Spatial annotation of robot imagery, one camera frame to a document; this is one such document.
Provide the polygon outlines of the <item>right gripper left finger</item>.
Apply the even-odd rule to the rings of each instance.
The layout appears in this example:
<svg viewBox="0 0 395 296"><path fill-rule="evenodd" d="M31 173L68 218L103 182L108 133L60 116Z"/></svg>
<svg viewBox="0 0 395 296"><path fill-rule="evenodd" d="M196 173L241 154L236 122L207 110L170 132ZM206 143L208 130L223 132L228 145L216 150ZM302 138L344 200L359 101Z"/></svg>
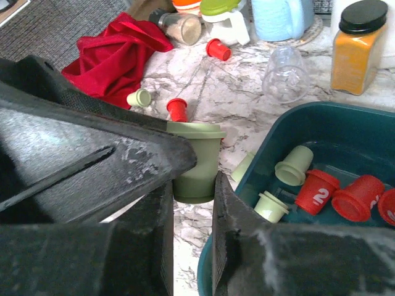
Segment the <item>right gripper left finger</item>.
<svg viewBox="0 0 395 296"><path fill-rule="evenodd" d="M79 92L47 60L1 60L1 294L172 295L165 120Z"/></svg>

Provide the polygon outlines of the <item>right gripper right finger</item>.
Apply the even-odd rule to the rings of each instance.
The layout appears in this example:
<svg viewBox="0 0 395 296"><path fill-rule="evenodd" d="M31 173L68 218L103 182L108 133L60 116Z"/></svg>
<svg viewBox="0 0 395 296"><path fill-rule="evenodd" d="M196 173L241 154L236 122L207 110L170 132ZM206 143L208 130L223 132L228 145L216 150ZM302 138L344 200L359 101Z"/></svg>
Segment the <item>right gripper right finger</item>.
<svg viewBox="0 0 395 296"><path fill-rule="evenodd" d="M214 295L393 295L394 231L272 224L218 172L212 229Z"/></svg>

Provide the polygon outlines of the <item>green capsule cluster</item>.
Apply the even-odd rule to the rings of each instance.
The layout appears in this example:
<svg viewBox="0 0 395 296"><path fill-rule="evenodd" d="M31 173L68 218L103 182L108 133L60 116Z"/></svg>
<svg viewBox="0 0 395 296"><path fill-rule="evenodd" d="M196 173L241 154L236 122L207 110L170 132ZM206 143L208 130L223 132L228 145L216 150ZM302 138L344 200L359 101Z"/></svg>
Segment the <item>green capsule cluster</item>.
<svg viewBox="0 0 395 296"><path fill-rule="evenodd" d="M313 161L314 153L306 146L296 146L275 165L275 176L289 186L301 186Z"/></svg>

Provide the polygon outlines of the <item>red capsule cluster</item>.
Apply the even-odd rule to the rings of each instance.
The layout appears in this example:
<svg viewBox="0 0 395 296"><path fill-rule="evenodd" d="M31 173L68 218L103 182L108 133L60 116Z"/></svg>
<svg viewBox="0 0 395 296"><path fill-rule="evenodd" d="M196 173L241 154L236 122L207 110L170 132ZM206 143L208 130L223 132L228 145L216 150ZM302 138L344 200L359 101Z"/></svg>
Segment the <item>red capsule cluster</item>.
<svg viewBox="0 0 395 296"><path fill-rule="evenodd" d="M344 189L335 191L331 205L343 218L352 222L366 222L372 208L385 191L385 185L372 175L363 175Z"/></svg>
<svg viewBox="0 0 395 296"><path fill-rule="evenodd" d="M382 219L395 226L395 189L390 189L382 194L378 201L378 211Z"/></svg>

